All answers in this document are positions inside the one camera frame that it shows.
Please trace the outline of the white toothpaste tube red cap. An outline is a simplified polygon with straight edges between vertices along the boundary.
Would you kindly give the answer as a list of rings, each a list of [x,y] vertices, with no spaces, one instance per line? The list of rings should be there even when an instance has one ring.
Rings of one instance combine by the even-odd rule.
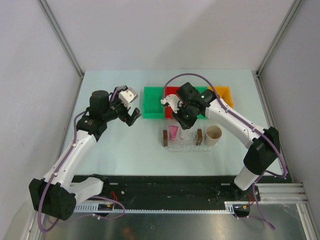
[[[187,132],[188,132],[188,129],[182,129],[182,128],[180,128],[180,129],[179,129],[179,138],[180,138],[181,140],[184,140],[184,139],[186,138]]]

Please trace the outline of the clear glass tray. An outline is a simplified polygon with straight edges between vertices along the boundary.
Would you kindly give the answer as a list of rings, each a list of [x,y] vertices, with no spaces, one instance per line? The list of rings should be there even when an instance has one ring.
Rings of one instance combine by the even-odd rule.
[[[162,131],[162,147],[168,152],[208,152],[214,150],[218,143],[213,146],[208,146],[205,143],[205,135],[201,128],[188,130],[184,139],[179,136],[173,140],[170,139],[168,130]]]

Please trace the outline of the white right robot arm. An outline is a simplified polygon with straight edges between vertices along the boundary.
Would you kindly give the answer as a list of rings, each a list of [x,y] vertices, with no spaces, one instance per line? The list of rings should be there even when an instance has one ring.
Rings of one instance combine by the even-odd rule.
[[[242,201],[249,187],[280,156],[279,132],[274,127],[263,128],[249,121],[227,105],[211,89],[199,92],[189,82],[162,100],[172,109],[172,116],[183,130],[190,129],[202,115],[228,130],[247,148],[243,168],[230,188],[231,196]]]

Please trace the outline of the pink toothpaste tube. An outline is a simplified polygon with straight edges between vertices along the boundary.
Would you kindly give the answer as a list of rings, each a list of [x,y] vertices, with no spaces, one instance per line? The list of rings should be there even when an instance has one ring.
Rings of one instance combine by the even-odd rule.
[[[168,128],[170,140],[175,140],[178,134],[179,127],[176,125],[169,125]]]

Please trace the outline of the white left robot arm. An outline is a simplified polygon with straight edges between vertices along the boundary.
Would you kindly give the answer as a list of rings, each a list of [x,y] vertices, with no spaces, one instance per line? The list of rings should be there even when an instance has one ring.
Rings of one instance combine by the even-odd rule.
[[[76,184],[72,184],[72,180],[109,122],[119,119],[130,127],[141,116],[138,108],[129,113],[131,103],[137,97],[138,94],[126,85],[116,87],[113,93],[96,90],[91,94],[89,107],[74,118],[73,138],[66,150],[42,179],[34,178],[29,184],[38,218],[45,214],[65,221],[78,204],[93,196],[100,200],[110,196],[111,188],[103,176],[93,174]]]

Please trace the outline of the beige cup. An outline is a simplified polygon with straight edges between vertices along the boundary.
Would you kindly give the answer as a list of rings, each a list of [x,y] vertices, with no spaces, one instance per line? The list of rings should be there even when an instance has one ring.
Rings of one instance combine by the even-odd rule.
[[[205,131],[205,144],[212,147],[219,142],[221,136],[222,130],[216,125],[211,125]]]

